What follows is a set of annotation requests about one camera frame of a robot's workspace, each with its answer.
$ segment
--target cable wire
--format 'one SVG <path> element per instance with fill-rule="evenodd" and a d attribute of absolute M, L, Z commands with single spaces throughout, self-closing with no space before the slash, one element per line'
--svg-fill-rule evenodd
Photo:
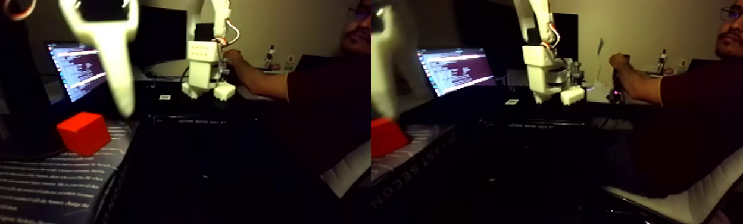
<path fill-rule="evenodd" d="M 610 120 L 611 120 L 611 117 L 606 117 L 605 122 L 602 122 L 602 124 L 600 125 L 600 130 L 602 130 L 602 128 L 605 128 L 607 121 L 610 121 Z"/>
<path fill-rule="evenodd" d="M 555 23 L 549 23 L 549 30 L 555 32 L 555 36 L 558 37 L 558 39 L 556 39 L 555 43 L 552 45 L 552 48 L 555 48 L 556 46 L 558 46 L 558 43 L 560 43 L 560 33 L 558 33 L 558 30 L 555 28 Z"/>
<path fill-rule="evenodd" d="M 236 40 L 238 40 L 238 37 L 241 37 L 241 31 L 239 31 L 238 28 L 236 28 L 236 26 L 233 26 L 229 19 L 227 19 L 227 25 L 230 26 L 232 30 L 236 31 L 236 37 L 232 38 L 232 40 L 230 40 L 230 42 L 227 43 L 228 45 L 231 45 L 234 42 L 236 42 Z"/>
<path fill-rule="evenodd" d="M 185 77 L 185 75 L 188 73 L 188 68 L 189 67 L 185 67 L 183 74 L 179 75 L 179 83 L 183 83 L 183 77 Z"/>

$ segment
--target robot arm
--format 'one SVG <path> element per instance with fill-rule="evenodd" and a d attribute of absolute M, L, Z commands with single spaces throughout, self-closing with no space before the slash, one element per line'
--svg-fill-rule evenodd
<path fill-rule="evenodd" d="M 222 58 L 222 49 L 236 42 L 241 33 L 229 20 L 232 11 L 230 1 L 211 0 L 211 3 L 214 11 L 213 40 L 188 41 L 188 81 L 181 87 L 183 93 L 191 98 L 199 98 L 213 89 L 216 98 L 227 101 L 236 93 L 236 87 L 223 81 L 230 70 L 227 69 L 227 61 Z M 227 26 L 236 31 L 236 37 L 229 42 L 225 38 Z"/>
<path fill-rule="evenodd" d="M 555 28 L 548 0 L 515 0 L 514 5 L 522 38 L 527 42 L 522 53 L 536 103 L 545 102 L 557 93 L 564 105 L 581 100 L 585 90 L 579 86 L 583 80 L 580 63 L 556 58 L 555 47 L 560 43 L 560 33 Z M 564 70 L 551 72 L 557 68 Z"/>
<path fill-rule="evenodd" d="M 113 93 L 118 112 L 123 117 L 130 117 L 136 107 L 135 90 L 132 82 L 130 54 L 127 53 L 127 42 L 136 37 L 138 29 L 138 1 L 124 0 L 120 13 L 123 19 L 88 20 L 83 18 L 85 2 L 77 0 L 60 0 L 60 11 L 66 18 L 71 32 L 79 42 L 92 45 L 99 50 L 100 60 L 107 74 L 107 86 Z"/>
<path fill-rule="evenodd" d="M 383 117 L 396 117 L 399 115 L 397 90 L 390 58 L 402 37 L 390 2 L 374 1 L 371 10 L 374 16 L 371 22 L 371 104 Z"/>

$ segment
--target chair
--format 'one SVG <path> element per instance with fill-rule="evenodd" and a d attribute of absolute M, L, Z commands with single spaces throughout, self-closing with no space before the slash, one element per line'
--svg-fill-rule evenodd
<path fill-rule="evenodd" d="M 338 198 L 343 198 L 369 167 L 372 167 L 371 140 L 346 154 L 344 159 L 341 159 L 332 169 L 322 173 L 320 177 Z"/>
<path fill-rule="evenodd" d="M 725 194 L 743 181 L 743 147 L 690 189 L 667 198 L 646 198 L 630 194 L 612 186 L 603 187 L 607 193 L 639 206 L 672 222 L 703 223 L 709 221 L 723 203 Z"/>

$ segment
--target man's hand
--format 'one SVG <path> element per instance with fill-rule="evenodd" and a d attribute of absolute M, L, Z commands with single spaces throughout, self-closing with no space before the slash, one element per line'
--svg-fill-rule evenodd
<path fill-rule="evenodd" d="M 225 51 L 222 56 L 227 58 L 227 63 L 234 68 L 238 79 L 251 93 L 288 100 L 288 74 L 266 75 L 247 63 L 238 49 Z"/>
<path fill-rule="evenodd" d="M 222 57 L 227 58 L 227 63 L 231 66 L 235 66 L 238 61 L 243 61 L 243 54 L 238 49 L 230 49 L 225 51 Z"/>
<path fill-rule="evenodd" d="M 611 66 L 616 70 L 621 70 L 630 66 L 630 61 L 624 54 L 617 53 L 611 56 Z"/>

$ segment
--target black desk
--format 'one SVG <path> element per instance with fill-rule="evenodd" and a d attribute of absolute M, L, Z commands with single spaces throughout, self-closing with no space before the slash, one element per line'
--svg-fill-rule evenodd
<path fill-rule="evenodd" d="M 111 223 L 341 223 L 345 218 L 333 213 L 343 208 L 326 184 L 300 169 L 264 131 L 264 113 L 276 109 L 273 102 L 237 95 L 226 110 L 202 108 L 210 114 L 204 119 L 223 122 L 169 120 L 172 114 L 201 119 L 194 116 L 202 113 L 197 107 L 139 116 L 144 122 L 130 146 Z"/>
<path fill-rule="evenodd" d="M 519 99 L 515 107 L 504 105 Z M 592 117 L 641 117 L 650 105 L 535 105 L 529 89 L 470 86 L 402 114 L 402 124 L 451 124 L 464 144 L 394 192 L 381 222 L 563 223 L 579 219 L 576 170 L 595 142 Z M 515 128 L 551 122 L 555 128 Z"/>

